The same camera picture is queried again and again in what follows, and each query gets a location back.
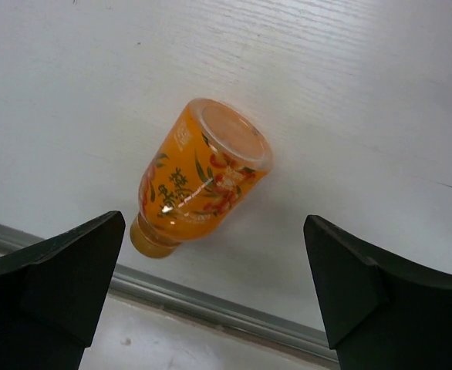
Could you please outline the orange juice bottle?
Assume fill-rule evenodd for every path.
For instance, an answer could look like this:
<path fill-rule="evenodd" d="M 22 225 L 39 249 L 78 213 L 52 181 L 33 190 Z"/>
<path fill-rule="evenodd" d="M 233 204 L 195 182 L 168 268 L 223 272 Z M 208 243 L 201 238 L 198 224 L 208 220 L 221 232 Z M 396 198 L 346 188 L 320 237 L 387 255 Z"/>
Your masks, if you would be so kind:
<path fill-rule="evenodd" d="M 191 100 L 141 178 L 132 245 L 163 258 L 209 235 L 272 167 L 272 149 L 251 122 L 223 103 Z"/>

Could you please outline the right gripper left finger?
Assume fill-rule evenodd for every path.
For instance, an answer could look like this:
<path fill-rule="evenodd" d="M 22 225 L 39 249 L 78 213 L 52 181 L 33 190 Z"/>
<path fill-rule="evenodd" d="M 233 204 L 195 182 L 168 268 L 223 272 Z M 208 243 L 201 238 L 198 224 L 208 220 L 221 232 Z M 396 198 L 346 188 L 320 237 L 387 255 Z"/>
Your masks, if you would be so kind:
<path fill-rule="evenodd" d="M 110 211 L 0 257 L 0 369 L 77 369 L 90 347 L 125 220 Z"/>

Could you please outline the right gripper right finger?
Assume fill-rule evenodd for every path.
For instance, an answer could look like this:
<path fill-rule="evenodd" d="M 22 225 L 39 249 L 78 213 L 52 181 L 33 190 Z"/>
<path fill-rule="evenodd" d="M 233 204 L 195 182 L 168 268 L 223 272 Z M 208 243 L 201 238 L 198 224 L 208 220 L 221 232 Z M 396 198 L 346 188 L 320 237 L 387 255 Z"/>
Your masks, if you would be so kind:
<path fill-rule="evenodd" d="M 342 369 L 452 369 L 452 274 L 307 216 L 305 246 Z"/>

